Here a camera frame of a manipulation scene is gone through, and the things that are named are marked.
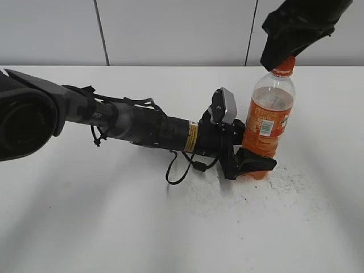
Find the table surface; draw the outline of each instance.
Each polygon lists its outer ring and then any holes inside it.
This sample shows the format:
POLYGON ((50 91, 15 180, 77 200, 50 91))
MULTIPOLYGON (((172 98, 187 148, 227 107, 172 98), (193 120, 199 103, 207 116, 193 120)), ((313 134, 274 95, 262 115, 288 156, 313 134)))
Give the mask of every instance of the table surface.
MULTIPOLYGON (((213 92, 246 119, 260 67, 7 67, 198 121, 213 92)), ((0 272, 363 272, 363 67, 297 67, 296 100, 265 180, 214 167, 168 187, 173 155, 67 123, 0 163, 0 272)), ((174 176, 187 166, 180 158, 174 176)))

